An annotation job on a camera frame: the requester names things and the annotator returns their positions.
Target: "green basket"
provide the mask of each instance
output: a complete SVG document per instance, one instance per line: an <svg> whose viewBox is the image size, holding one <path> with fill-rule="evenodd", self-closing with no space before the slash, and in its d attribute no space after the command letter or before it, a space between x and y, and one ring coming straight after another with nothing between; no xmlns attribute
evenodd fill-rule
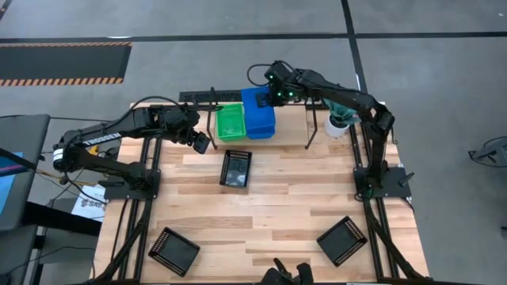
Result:
<svg viewBox="0 0 507 285"><path fill-rule="evenodd" d="M246 137L245 117L242 104L224 104L216 112L216 125L219 139L224 142L243 139Z"/></svg>

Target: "gray floor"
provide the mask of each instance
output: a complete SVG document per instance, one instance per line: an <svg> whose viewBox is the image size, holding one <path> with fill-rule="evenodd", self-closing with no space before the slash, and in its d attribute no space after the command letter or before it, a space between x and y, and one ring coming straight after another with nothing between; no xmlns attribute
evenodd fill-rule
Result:
<svg viewBox="0 0 507 285"><path fill-rule="evenodd" d="M351 0L356 32L507 31L502 0ZM346 32L339 1L13 0L0 38L167 36L244 32ZM435 279L504 284L507 176L476 165L467 151L505 135L507 38L358 40L368 90L396 115L421 241ZM0 115L115 119L148 95L249 86L246 68L285 59L356 87L347 40L134 43L124 84L0 88ZM52 121L45 150L68 129ZM44 169L51 169L43 164ZM92 173L87 179L97 179ZM30 200L58 194L37 179ZM89 260L53 265L42 284L79 282ZM57 274L62 269L63 276Z"/></svg>

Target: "black tray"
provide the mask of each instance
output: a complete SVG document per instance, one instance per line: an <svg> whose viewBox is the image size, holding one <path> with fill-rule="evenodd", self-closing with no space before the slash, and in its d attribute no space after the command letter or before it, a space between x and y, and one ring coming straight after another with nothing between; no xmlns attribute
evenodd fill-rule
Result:
<svg viewBox="0 0 507 285"><path fill-rule="evenodd" d="M246 187L251 162L251 152L226 150L223 157L222 173L220 174L220 185Z"/></svg>
<svg viewBox="0 0 507 285"><path fill-rule="evenodd" d="M151 248L148 256L172 272L184 277L196 259L200 247L166 227Z"/></svg>
<svg viewBox="0 0 507 285"><path fill-rule="evenodd" d="M356 224L345 216L340 222L317 238L324 253L338 267L368 242Z"/></svg>

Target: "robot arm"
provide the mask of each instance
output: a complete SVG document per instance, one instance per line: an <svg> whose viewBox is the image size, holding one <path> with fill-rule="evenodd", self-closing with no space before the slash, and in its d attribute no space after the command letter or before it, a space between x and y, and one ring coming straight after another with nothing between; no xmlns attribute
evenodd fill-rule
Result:
<svg viewBox="0 0 507 285"><path fill-rule="evenodd" d="M313 97L326 98L356 110L372 140L372 163L368 166L367 182L373 189L382 188L382 178L388 170L384 160L387 135L395 122L395 117L385 105L372 95L328 82L313 70L293 69L281 61L274 62L265 72L265 77L269 81L269 94L265 100L268 105L283 106L295 99Z"/></svg>
<svg viewBox="0 0 507 285"><path fill-rule="evenodd" d="M89 154L85 148L124 137L159 137L192 146L195 151L203 154L210 140L204 133L194 131L193 127L199 118L197 109L186 104L131 108L116 121L67 131L53 146L53 167L63 173L83 168L105 173L121 178L131 190L142 191L151 186L153 169L146 169L140 162L124 164L101 158Z"/></svg>

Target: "blue container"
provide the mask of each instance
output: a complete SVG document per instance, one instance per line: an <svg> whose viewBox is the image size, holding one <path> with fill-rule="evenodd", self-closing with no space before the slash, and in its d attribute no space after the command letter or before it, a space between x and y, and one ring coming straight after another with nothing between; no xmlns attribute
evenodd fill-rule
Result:
<svg viewBox="0 0 507 285"><path fill-rule="evenodd" d="M267 93L269 87L256 87L241 90L245 109L246 136L250 139L268 139L275 135L275 110L273 107L257 107L258 93Z"/></svg>

